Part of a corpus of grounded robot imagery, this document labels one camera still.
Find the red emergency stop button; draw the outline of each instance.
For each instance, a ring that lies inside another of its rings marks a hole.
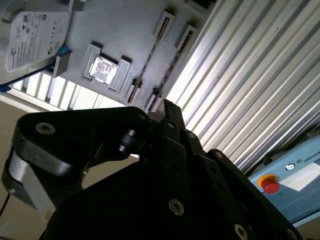
[[[274,194],[279,190],[280,185],[273,177],[268,177],[261,182],[261,187],[265,193]]]

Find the aluminum panel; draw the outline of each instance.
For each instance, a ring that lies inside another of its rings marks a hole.
[[[248,171],[320,123],[320,1],[218,1],[167,98]]]

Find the bolt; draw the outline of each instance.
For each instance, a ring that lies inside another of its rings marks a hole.
[[[134,137],[134,136],[136,136],[136,132],[135,132],[135,130],[129,130],[128,132],[127,132],[127,134],[129,135],[129,136],[131,136],[131,137]]]
[[[168,122],[168,125],[170,128],[173,128],[173,129],[175,128],[175,125],[173,125],[171,122]]]
[[[218,157],[218,159],[223,159],[224,156],[222,156],[222,154],[220,152],[215,152],[215,155]]]
[[[297,236],[294,234],[293,231],[291,231],[291,229],[287,229],[287,231],[294,240],[298,240]]]
[[[56,132],[56,129],[53,125],[46,122],[40,122],[35,126],[35,129],[38,133],[43,135],[52,135]]]
[[[196,135],[194,135],[192,132],[189,132],[189,137],[192,138],[192,139],[195,139]]]
[[[185,208],[178,199],[171,199],[169,201],[169,209],[177,216],[182,216],[185,213]]]
[[[138,117],[141,118],[141,119],[143,119],[143,120],[146,119],[146,116],[144,116],[144,115],[142,115],[142,114],[138,114]]]
[[[248,234],[247,234],[246,230],[241,225],[235,224],[234,230],[235,230],[235,233],[238,235],[238,237],[241,240],[248,240]]]

